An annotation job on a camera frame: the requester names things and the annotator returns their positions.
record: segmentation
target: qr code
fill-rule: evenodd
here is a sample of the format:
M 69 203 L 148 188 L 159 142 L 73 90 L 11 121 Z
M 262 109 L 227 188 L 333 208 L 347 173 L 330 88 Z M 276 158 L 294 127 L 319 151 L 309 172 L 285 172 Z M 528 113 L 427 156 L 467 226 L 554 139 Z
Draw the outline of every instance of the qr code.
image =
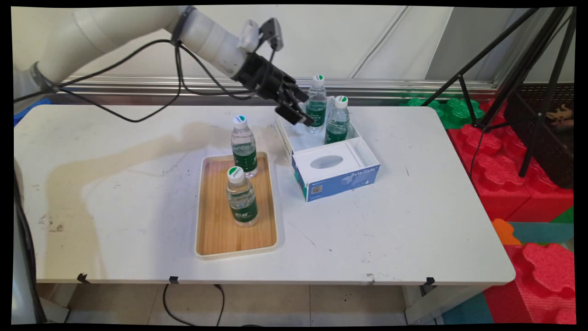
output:
M 323 185 L 315 186 L 312 188 L 312 194 L 321 193 L 323 191 Z

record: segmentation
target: black basket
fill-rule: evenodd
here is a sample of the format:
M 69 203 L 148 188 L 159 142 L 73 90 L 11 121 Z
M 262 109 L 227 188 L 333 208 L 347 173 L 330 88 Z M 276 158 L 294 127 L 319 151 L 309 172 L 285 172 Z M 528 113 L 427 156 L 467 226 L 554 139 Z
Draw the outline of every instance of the black basket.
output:
M 505 109 L 505 120 L 515 122 L 529 118 L 541 110 L 547 84 L 522 84 L 509 97 Z M 557 84 L 547 112 L 556 112 L 562 104 L 574 109 L 574 84 Z M 526 146 L 529 146 L 536 120 L 512 125 L 513 130 Z M 554 133 L 547 123 L 542 123 L 537 132 L 533 151 L 547 176 L 559 187 L 574 188 L 574 137 L 573 130 Z

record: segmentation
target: floor tile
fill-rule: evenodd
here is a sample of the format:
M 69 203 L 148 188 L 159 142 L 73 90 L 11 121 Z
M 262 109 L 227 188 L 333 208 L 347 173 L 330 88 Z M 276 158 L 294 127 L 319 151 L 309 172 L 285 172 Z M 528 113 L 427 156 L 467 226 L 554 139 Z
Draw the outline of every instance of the floor tile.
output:
M 310 287 L 312 326 L 406 325 L 400 286 Z
M 225 309 L 220 326 L 309 326 L 308 285 L 222 285 Z M 163 309 L 159 290 L 149 324 L 181 325 Z M 215 325 L 222 296 L 213 285 L 170 285 L 166 302 L 169 310 L 189 323 Z
M 80 284 L 69 303 L 67 323 L 147 324 L 162 285 Z

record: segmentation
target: green bottle label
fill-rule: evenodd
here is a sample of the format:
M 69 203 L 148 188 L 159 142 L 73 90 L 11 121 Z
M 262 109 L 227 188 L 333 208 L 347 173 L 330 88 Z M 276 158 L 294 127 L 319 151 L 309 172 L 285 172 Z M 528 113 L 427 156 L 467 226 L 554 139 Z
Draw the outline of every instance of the green bottle label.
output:
M 315 121 L 310 125 L 311 127 L 320 127 L 325 123 L 326 109 L 325 102 L 309 101 L 306 103 L 306 115 Z
M 335 134 L 329 131 L 329 128 L 327 128 L 325 134 L 325 145 L 336 143 L 337 141 L 343 141 L 345 138 L 347 138 L 347 131 L 345 131 L 345 133 Z
M 257 216 L 257 200 L 253 199 L 253 203 L 245 208 L 234 209 L 231 207 L 230 210 L 232 211 L 235 220 L 239 222 L 249 222 Z
M 255 168 L 257 168 L 257 149 L 253 151 L 253 153 L 246 156 L 237 155 L 235 152 L 233 152 L 233 159 L 235 161 L 235 165 L 237 167 L 243 168 L 244 172 L 248 173 L 253 171 Z

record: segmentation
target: tripod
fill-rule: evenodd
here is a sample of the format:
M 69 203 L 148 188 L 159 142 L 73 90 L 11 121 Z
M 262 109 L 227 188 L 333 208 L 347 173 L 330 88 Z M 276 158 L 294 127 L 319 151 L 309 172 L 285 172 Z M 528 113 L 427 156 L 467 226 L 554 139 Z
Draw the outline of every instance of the tripod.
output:
M 537 60 L 543 55 L 543 52 L 547 48 L 547 46 L 551 43 L 553 37 L 557 34 L 559 29 L 565 25 L 565 22 L 558 28 L 557 26 L 563 19 L 564 14 L 568 10 L 569 7 L 556 7 L 553 8 L 552 13 L 549 15 L 547 21 L 537 33 L 532 43 L 527 47 L 524 54 L 517 60 L 517 63 L 514 65 L 513 69 L 509 72 L 509 75 L 505 79 L 505 82 L 501 89 L 499 90 L 495 101 L 493 102 L 490 109 L 486 115 L 480 120 L 477 121 L 476 116 L 474 115 L 474 110 L 472 107 L 472 102 L 470 100 L 469 94 L 467 93 L 466 83 L 463 79 L 463 74 L 465 74 L 468 70 L 471 69 L 476 63 L 478 63 L 486 54 L 488 54 L 496 45 L 502 42 L 506 37 L 508 37 L 514 30 L 516 30 L 522 23 L 524 23 L 529 17 L 531 17 L 539 8 L 530 8 L 527 12 L 525 12 L 519 19 L 517 19 L 514 23 L 511 24 L 506 30 L 504 30 L 494 41 L 492 41 L 486 48 L 484 48 L 477 56 L 475 56 L 470 62 L 468 62 L 462 69 L 460 69 L 453 77 L 451 77 L 443 86 L 441 86 L 433 95 L 431 95 L 423 104 L 422 106 L 427 106 L 430 104 L 435 98 L 437 98 L 443 91 L 445 91 L 448 87 L 450 87 L 453 83 L 459 80 L 459 84 L 462 88 L 464 99 L 466 100 L 467 109 L 469 110 L 470 116 L 472 118 L 472 127 L 479 128 L 482 131 L 482 135 L 480 136 L 480 143 L 482 143 L 482 138 L 484 133 L 487 133 L 491 130 L 500 127 L 506 127 L 513 124 L 517 124 L 524 121 L 533 121 L 535 120 L 535 127 L 533 129 L 532 138 L 530 140 L 530 144 L 527 146 L 527 151 L 524 155 L 523 163 L 519 170 L 519 176 L 524 177 L 527 173 L 527 169 L 529 168 L 529 163 L 531 162 L 531 156 L 533 155 L 533 149 L 535 145 L 535 140 L 537 138 L 537 131 L 539 130 L 540 125 L 544 122 L 547 109 L 551 103 L 553 98 L 553 93 L 557 84 L 557 80 L 559 79 L 559 75 L 562 72 L 563 63 L 566 59 L 566 55 L 568 50 L 570 49 L 570 45 L 572 44 L 572 37 L 574 35 L 574 31 L 576 30 L 576 7 L 573 7 L 572 13 L 566 19 L 567 22 L 567 29 L 564 35 L 562 45 L 559 49 L 559 53 L 557 55 L 557 59 L 555 65 L 552 70 L 551 77 L 549 78 L 549 83 L 547 85 L 547 90 L 545 92 L 543 102 L 541 104 L 541 110 L 539 113 L 525 118 L 523 120 L 515 121 L 515 122 L 505 122 L 498 125 L 490 125 L 494 120 L 494 117 L 498 113 L 500 106 L 504 103 L 504 101 L 511 96 L 513 92 L 522 84 L 524 79 L 527 77 L 527 74 L 533 68 L 534 64 L 537 63 Z

